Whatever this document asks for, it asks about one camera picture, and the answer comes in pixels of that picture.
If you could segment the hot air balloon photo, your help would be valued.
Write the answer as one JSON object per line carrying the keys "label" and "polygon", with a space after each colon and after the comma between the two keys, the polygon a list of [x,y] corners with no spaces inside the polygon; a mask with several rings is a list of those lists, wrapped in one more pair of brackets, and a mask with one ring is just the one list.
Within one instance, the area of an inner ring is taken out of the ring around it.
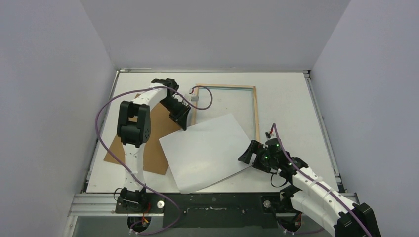
{"label": "hot air balloon photo", "polygon": [[159,142],[182,194],[207,188],[249,167],[238,159],[251,141],[232,114],[171,133]]}

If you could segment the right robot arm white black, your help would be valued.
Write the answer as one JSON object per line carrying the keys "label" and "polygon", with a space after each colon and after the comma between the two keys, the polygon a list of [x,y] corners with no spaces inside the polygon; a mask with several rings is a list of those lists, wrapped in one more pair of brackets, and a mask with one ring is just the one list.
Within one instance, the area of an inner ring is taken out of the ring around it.
{"label": "right robot arm white black", "polygon": [[240,162],[286,180],[271,209],[305,214],[334,237],[379,237],[374,211],[357,204],[328,185],[309,165],[284,151],[276,138],[262,144],[252,140]]}

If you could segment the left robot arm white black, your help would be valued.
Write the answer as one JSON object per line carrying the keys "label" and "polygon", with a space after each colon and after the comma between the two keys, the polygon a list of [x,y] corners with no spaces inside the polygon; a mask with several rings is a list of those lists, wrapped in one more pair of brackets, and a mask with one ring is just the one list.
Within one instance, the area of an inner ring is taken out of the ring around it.
{"label": "left robot arm white black", "polygon": [[131,101],[122,101],[119,109],[117,136],[123,145],[126,169],[124,187],[120,198],[123,206],[134,212],[143,212],[149,207],[144,179],[145,144],[152,134],[151,110],[163,105],[169,118],[182,130],[187,129],[190,106],[180,102],[174,94],[179,85],[174,79],[153,79],[150,90]]}

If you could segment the brown cardboard backing board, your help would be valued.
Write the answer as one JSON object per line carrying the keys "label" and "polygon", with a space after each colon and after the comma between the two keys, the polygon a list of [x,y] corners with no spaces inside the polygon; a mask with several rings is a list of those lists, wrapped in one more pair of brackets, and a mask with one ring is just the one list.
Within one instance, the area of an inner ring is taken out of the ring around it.
{"label": "brown cardboard backing board", "polygon": [[119,164],[126,162],[129,153],[124,145],[142,145],[144,171],[164,175],[168,161],[159,139],[182,130],[169,118],[169,111],[156,101],[155,104],[135,104],[132,100],[122,101],[119,107],[117,135],[104,160]]}

